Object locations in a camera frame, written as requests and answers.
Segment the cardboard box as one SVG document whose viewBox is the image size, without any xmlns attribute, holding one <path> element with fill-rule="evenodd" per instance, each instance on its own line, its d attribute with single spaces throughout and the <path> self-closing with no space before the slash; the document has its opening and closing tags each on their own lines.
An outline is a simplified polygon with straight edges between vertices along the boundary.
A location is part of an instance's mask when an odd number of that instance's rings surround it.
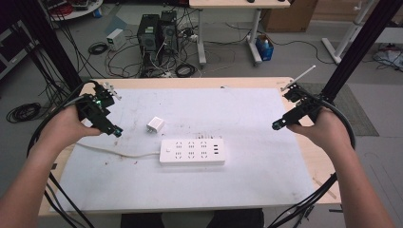
<svg viewBox="0 0 403 228">
<path fill-rule="evenodd" d="M 261 24 L 267 32 L 305 32 L 318 0 L 289 0 L 287 9 L 265 9 Z"/>
</svg>

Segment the person's left hand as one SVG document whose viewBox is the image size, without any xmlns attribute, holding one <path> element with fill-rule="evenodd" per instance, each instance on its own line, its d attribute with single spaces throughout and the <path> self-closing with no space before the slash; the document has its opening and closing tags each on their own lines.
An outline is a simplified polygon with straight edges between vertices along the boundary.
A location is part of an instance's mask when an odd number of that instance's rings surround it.
<svg viewBox="0 0 403 228">
<path fill-rule="evenodd" d="M 37 144 L 51 151 L 60 152 L 83 137 L 99 136 L 100 134 L 99 129 L 82 124 L 76 107 L 72 105 L 63 108 L 46 124 Z"/>
</svg>

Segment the white table mat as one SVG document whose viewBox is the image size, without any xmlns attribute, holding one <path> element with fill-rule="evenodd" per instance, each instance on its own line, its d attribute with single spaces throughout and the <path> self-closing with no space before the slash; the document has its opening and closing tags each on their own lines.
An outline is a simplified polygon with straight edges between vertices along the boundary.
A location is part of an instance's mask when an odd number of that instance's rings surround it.
<svg viewBox="0 0 403 228">
<path fill-rule="evenodd" d="M 70 211 L 174 211 L 294 204 L 314 191 L 295 135 L 272 123 L 274 88 L 121 89 L 109 119 L 122 136 L 79 141 L 59 181 Z M 146 125 L 165 121 L 158 132 Z M 223 165 L 162 165 L 162 140 L 223 139 Z"/>
</svg>

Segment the white power strip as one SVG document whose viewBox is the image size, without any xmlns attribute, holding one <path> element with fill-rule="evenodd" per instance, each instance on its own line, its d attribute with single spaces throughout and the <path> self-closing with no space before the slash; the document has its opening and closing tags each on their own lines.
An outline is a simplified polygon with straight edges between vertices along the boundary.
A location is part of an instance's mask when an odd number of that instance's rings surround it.
<svg viewBox="0 0 403 228">
<path fill-rule="evenodd" d="M 223 139 L 162 140 L 162 165 L 223 165 Z"/>
</svg>

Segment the black computer tower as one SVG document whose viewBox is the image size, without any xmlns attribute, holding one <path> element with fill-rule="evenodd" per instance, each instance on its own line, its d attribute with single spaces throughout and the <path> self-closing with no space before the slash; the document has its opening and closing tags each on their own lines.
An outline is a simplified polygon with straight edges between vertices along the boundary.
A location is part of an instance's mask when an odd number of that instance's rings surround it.
<svg viewBox="0 0 403 228">
<path fill-rule="evenodd" d="M 161 57 L 161 36 L 158 14 L 143 14 L 137 30 L 138 43 L 143 56 L 148 55 L 153 61 Z"/>
<path fill-rule="evenodd" d="M 160 26 L 164 53 L 174 54 L 178 50 L 177 12 L 175 10 L 163 10 Z"/>
</svg>

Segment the white antenna rod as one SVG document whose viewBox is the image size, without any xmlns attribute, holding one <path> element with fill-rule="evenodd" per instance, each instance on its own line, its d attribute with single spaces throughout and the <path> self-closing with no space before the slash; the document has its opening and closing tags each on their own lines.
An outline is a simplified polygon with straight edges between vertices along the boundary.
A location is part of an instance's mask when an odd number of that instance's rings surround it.
<svg viewBox="0 0 403 228">
<path fill-rule="evenodd" d="M 305 71 L 303 71 L 301 74 L 299 74 L 296 78 L 291 79 L 290 82 L 285 85 L 284 87 L 280 88 L 280 91 L 285 91 L 286 89 L 290 88 L 292 85 L 294 85 L 298 80 L 300 80 L 302 77 L 304 77 L 305 75 L 307 75 L 309 72 L 311 72 L 312 70 L 314 70 L 317 66 L 316 65 L 312 65 L 311 67 L 309 67 L 308 69 L 306 69 Z"/>
<path fill-rule="evenodd" d="M 111 85 L 109 82 L 104 82 L 103 83 L 104 88 L 117 100 L 121 100 L 122 97 L 115 91 L 115 88 L 113 85 Z"/>
</svg>

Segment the white charger plug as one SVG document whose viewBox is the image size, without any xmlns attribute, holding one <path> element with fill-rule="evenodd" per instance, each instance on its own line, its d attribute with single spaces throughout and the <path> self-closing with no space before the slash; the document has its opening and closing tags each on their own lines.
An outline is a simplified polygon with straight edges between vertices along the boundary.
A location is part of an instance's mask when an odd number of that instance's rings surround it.
<svg viewBox="0 0 403 228">
<path fill-rule="evenodd" d="M 164 126 L 165 121 L 159 117 L 154 117 L 147 125 L 148 132 L 158 133 Z"/>
</svg>

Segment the wooden desk with white legs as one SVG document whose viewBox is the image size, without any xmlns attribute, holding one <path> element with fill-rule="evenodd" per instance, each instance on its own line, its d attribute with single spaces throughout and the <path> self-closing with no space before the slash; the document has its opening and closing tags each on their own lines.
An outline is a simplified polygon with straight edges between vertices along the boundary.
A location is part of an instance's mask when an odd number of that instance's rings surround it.
<svg viewBox="0 0 403 228">
<path fill-rule="evenodd" d="M 246 43 L 253 57 L 253 64 L 256 66 L 262 63 L 262 59 L 256 48 L 257 31 L 260 14 L 264 9 L 287 9 L 291 6 L 288 0 L 188 0 L 189 7 L 198 12 L 198 38 L 197 51 L 199 64 L 204 67 L 207 63 L 204 41 L 203 41 L 203 16 L 204 9 L 254 9 L 253 25 Z"/>
</svg>

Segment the round white table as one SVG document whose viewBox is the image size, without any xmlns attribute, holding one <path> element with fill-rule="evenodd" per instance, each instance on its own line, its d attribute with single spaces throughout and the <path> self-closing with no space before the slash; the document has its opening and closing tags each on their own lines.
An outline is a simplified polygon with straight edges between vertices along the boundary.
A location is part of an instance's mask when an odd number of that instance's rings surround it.
<svg viewBox="0 0 403 228">
<path fill-rule="evenodd" d="M 39 0 L 52 21 L 78 18 L 97 11 L 104 0 Z"/>
</svg>

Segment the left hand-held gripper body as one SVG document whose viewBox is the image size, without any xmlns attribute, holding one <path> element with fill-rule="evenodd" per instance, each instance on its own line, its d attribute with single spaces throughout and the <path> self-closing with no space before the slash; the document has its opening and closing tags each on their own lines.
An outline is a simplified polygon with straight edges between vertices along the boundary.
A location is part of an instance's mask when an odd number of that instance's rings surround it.
<svg viewBox="0 0 403 228">
<path fill-rule="evenodd" d="M 113 127 L 107 118 L 110 111 L 107 109 L 114 104 L 111 93 L 102 85 L 94 82 L 94 94 L 84 94 L 75 104 L 80 119 L 88 119 L 94 127 Z"/>
</svg>

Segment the dark cabinet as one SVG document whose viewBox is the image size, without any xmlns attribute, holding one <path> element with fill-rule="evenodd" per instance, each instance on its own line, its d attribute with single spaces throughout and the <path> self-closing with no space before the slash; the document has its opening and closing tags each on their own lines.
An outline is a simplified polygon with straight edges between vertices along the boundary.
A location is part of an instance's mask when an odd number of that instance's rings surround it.
<svg viewBox="0 0 403 228">
<path fill-rule="evenodd" d="M 21 20 L 10 25 L 0 23 L 0 80 L 16 67 L 36 44 Z"/>
</svg>

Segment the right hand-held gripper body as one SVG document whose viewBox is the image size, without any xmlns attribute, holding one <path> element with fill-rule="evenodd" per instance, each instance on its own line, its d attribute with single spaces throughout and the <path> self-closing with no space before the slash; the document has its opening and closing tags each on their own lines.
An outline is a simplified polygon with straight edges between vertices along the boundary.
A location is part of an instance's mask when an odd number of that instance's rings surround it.
<svg viewBox="0 0 403 228">
<path fill-rule="evenodd" d="M 296 104 L 291 110 L 295 111 L 300 119 L 305 116 L 309 116 L 313 122 L 317 119 L 317 113 L 321 108 L 320 99 L 317 95 L 313 95 L 298 84 L 294 84 L 284 94 L 284 97 Z"/>
</svg>

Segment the white metal stand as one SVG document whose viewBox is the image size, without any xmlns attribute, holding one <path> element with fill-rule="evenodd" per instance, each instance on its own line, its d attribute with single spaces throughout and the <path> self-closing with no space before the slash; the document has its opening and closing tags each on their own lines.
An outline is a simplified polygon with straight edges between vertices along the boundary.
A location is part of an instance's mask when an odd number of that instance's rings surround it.
<svg viewBox="0 0 403 228">
<path fill-rule="evenodd" d="M 367 15 L 372 5 L 375 3 L 375 0 L 360 0 L 358 5 L 355 7 L 355 10 L 358 11 L 357 16 L 353 20 L 352 24 L 349 26 L 348 30 L 344 34 L 341 42 L 337 47 L 333 47 L 328 38 L 322 38 L 321 42 L 323 46 L 327 49 L 328 53 L 334 60 L 334 62 L 338 65 L 341 62 L 341 54 L 347 47 L 347 45 L 353 42 L 355 36 L 363 27 L 364 17 Z"/>
</svg>

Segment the blue storage box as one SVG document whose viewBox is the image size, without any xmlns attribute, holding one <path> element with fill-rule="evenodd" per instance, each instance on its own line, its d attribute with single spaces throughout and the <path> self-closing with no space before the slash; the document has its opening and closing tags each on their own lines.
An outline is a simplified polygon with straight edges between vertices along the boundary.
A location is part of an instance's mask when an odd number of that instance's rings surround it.
<svg viewBox="0 0 403 228">
<path fill-rule="evenodd" d="M 259 35 L 256 39 L 256 48 L 262 61 L 272 59 L 274 46 L 267 35 Z"/>
</svg>

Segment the white box device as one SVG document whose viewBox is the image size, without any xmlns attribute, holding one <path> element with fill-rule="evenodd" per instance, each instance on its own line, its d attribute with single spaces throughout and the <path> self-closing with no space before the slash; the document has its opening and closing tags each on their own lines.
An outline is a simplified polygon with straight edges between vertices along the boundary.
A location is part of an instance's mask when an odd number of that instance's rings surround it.
<svg viewBox="0 0 403 228">
<path fill-rule="evenodd" d="M 119 50 L 125 43 L 124 31 L 120 28 L 116 28 L 106 37 L 109 48 L 113 51 Z"/>
</svg>

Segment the black metal frame post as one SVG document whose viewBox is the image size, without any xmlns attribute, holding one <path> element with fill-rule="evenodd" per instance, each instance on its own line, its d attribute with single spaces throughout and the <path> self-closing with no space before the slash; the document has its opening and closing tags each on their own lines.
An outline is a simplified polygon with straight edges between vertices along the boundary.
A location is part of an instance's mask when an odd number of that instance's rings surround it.
<svg viewBox="0 0 403 228">
<path fill-rule="evenodd" d="M 323 100 L 332 102 L 336 98 L 375 40 L 402 6 L 403 0 L 379 0 L 328 83 L 321 90 Z"/>
<path fill-rule="evenodd" d="M 13 0 L 21 14 L 25 26 L 42 45 L 49 59 L 59 71 L 70 90 L 77 88 L 83 81 L 67 56 L 56 32 L 51 27 L 48 15 L 38 0 Z"/>
</svg>

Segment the person's right hand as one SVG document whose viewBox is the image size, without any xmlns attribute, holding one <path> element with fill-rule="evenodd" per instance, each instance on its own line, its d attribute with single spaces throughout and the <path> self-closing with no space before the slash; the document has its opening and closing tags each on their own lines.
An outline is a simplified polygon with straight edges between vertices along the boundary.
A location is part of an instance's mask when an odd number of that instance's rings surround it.
<svg viewBox="0 0 403 228">
<path fill-rule="evenodd" d="M 355 155 L 346 127 L 329 108 L 321 108 L 311 126 L 291 124 L 287 128 L 322 148 L 332 162 L 347 161 Z"/>
</svg>

